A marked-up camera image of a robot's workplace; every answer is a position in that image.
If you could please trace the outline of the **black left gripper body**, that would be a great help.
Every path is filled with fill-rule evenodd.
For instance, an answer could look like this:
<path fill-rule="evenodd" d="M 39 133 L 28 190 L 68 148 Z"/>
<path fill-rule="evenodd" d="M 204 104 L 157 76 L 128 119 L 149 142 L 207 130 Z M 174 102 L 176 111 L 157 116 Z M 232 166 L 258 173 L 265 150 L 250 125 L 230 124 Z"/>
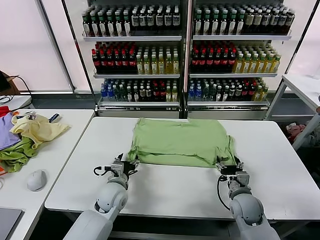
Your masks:
<path fill-rule="evenodd" d="M 129 161 L 123 161 L 122 172 L 121 175 L 126 175 L 127 177 L 135 174 L 137 172 L 137 168 L 134 168 Z"/>

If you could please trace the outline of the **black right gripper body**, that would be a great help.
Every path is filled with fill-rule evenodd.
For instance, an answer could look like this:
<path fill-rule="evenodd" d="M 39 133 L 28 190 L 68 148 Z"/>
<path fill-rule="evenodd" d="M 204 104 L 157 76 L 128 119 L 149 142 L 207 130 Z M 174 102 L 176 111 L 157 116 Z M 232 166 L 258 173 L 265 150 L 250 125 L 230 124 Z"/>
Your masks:
<path fill-rule="evenodd" d="M 237 167 L 236 165 L 228 165 L 228 166 L 222 166 L 219 171 L 220 171 L 220 174 L 223 176 L 235 176 L 237 172 L 242 171 L 242 168 Z"/>

